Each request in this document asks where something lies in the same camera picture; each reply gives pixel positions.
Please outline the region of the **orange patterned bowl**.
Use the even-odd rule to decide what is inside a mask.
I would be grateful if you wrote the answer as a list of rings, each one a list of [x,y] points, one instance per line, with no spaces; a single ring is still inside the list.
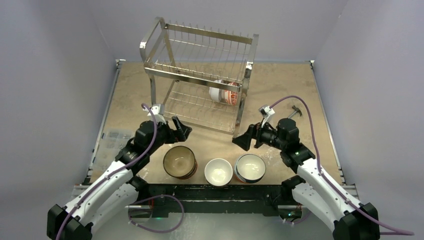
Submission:
[[[236,91],[224,90],[223,98],[228,105],[235,106],[238,100],[238,93]]]

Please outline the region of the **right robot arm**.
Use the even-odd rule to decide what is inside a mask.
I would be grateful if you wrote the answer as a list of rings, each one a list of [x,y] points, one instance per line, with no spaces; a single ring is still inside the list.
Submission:
[[[380,228],[374,220],[378,211],[363,204],[330,176],[317,157],[300,142],[296,122],[280,119],[276,127],[268,122],[248,126],[247,131],[232,142],[248,151],[252,140],[255,148],[263,144],[280,150],[283,163],[291,168],[294,180],[282,182],[280,196],[288,204],[295,201],[307,207],[332,232],[335,240],[378,240]]]

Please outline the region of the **white cream bowl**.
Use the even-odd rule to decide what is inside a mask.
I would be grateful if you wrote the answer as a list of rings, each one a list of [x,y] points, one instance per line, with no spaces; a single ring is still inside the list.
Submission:
[[[224,187],[232,180],[233,167],[223,158],[212,159],[204,168],[204,177],[210,185]]]

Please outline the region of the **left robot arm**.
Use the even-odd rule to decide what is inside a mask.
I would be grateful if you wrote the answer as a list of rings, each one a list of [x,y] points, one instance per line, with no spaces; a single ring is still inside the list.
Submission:
[[[65,206],[54,205],[47,213],[46,235],[51,240],[90,240],[112,217],[132,203],[149,199],[147,182],[137,173],[164,144],[184,142],[192,128],[176,116],[175,129],[167,121],[147,120],[122,148],[108,169],[83,193]]]

